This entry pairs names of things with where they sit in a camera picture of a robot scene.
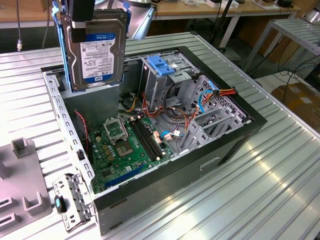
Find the expansion slot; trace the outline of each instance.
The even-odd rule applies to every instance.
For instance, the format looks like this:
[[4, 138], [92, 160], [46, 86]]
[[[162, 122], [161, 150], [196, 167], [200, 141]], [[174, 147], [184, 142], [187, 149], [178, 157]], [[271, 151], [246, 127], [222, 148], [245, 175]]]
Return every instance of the expansion slot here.
[[134, 176], [134, 175], [137, 175], [138, 173], [140, 173], [140, 171], [141, 171], [141, 169], [143, 168], [143, 166], [144, 166], [144, 165], [138, 167], [138, 168], [135, 169], [135, 170], [132, 170], [132, 171], [126, 173], [125, 175], [122, 175], [122, 176], [120, 176], [120, 177], [118, 177], [118, 178], [116, 178], [116, 179], [113, 179], [113, 180], [111, 180], [111, 181], [106, 182], [106, 183], [104, 184], [104, 187], [105, 187], [105, 188], [108, 188], [108, 187], [110, 187], [110, 186], [114, 186], [114, 185], [116, 185], [116, 184], [118, 184], [118, 183], [123, 182], [124, 180], [127, 180], [128, 178], [131, 178], [131, 177]]
[[154, 142], [154, 140], [149, 135], [148, 131], [146, 130], [145, 126], [138, 120], [132, 121], [129, 123], [130, 127], [134, 131], [136, 137], [138, 138], [139, 142], [142, 144], [143, 148], [148, 153], [149, 157], [152, 161], [155, 161], [157, 158], [162, 157], [162, 153], [159, 150], [158, 146]]

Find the desk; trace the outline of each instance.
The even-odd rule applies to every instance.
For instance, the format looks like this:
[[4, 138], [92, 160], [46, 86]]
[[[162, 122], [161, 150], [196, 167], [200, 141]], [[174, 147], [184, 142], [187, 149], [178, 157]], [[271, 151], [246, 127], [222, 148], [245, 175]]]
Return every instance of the desk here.
[[[320, 135], [198, 35], [128, 40], [125, 53], [177, 46], [188, 47], [267, 119], [260, 132], [224, 165], [104, 236], [93, 220], [66, 233], [54, 208], [1, 240], [315, 238], [320, 229]], [[6, 53], [0, 63], [0, 145], [33, 139], [53, 205], [53, 181], [73, 168], [40, 68], [62, 64], [61, 51]]]
[[[293, 8], [283, 8], [279, 10], [264, 10], [257, 6], [250, 0], [246, 0], [244, 4], [239, 4], [238, 8], [229, 9], [227, 17], [231, 17], [231, 21], [220, 43], [220, 47], [224, 48], [232, 32], [234, 31], [240, 17], [244, 16], [265, 16], [265, 15], [289, 15], [289, 19], [295, 17], [300, 8], [294, 6]], [[183, 2], [160, 2], [157, 7], [157, 20], [174, 20], [174, 19], [204, 19], [216, 18], [218, 8], [212, 8], [206, 4], [199, 6], [188, 6]], [[46, 25], [46, 12], [33, 12], [30, 10], [20, 10], [21, 27], [43, 27]], [[0, 29], [16, 28], [17, 27], [16, 8], [4, 7], [0, 9]]]

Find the ribbed metal surface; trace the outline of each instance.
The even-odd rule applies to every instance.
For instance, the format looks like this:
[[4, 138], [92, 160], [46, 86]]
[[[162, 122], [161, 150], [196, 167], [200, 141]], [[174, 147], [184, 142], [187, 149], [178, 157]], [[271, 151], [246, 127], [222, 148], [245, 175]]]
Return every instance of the ribbed metal surface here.
[[[282, 110], [231, 62], [190, 33], [128, 41], [126, 53], [187, 46], [268, 123], [225, 165], [104, 236], [93, 221], [66, 233], [53, 213], [3, 239], [312, 239], [320, 231], [318, 134]], [[51, 203], [52, 181], [72, 170], [40, 67], [58, 48], [0, 55], [1, 144], [33, 138]]]
[[303, 19], [273, 20], [271, 25], [316, 55], [320, 54], [320, 25], [313, 25]]

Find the hard drive label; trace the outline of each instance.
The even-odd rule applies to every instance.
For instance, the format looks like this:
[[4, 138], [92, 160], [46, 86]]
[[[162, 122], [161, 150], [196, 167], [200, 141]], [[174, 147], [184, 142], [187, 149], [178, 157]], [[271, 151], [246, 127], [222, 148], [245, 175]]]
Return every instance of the hard drive label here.
[[115, 56], [110, 52], [115, 44], [114, 33], [87, 34], [80, 43], [82, 75], [87, 83], [109, 79], [114, 73]]

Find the blue drive bay latch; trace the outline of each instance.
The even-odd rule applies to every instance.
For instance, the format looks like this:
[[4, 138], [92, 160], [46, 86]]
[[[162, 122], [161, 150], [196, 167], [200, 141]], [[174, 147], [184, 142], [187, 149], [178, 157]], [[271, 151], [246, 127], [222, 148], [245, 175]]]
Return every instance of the blue drive bay latch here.
[[148, 56], [147, 60], [160, 76], [166, 76], [175, 73], [175, 70], [169, 67], [167, 62], [159, 56]]

